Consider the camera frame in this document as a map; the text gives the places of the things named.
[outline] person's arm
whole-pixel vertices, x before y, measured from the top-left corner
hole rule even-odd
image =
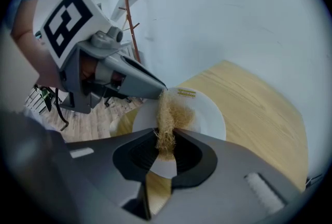
[[[46,87],[63,89],[55,64],[46,46],[33,34],[33,18],[38,0],[22,1],[14,19],[11,35],[28,59],[39,72],[37,83]]]

